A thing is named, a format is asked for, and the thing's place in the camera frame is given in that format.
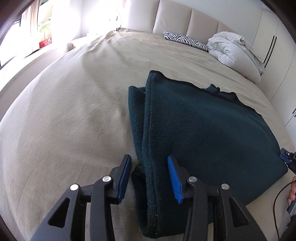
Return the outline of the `right hand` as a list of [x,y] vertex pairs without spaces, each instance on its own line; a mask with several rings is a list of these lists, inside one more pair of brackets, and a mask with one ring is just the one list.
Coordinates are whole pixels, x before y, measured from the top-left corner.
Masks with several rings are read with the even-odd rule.
[[295,200],[295,193],[296,193],[295,181],[296,181],[296,176],[293,177],[292,184],[290,185],[290,190],[287,197],[288,204],[291,204],[291,202]]

